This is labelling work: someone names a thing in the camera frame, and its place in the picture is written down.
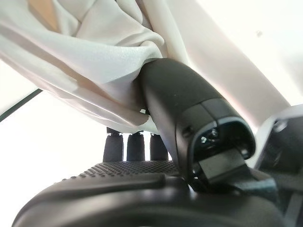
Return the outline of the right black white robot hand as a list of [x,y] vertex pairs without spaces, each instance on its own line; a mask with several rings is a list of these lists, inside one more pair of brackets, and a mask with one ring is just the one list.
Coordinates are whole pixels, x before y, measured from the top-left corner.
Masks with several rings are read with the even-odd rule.
[[160,59],[138,76],[172,161],[103,163],[41,191],[15,227],[283,227],[276,184],[249,168],[246,121],[205,79]]

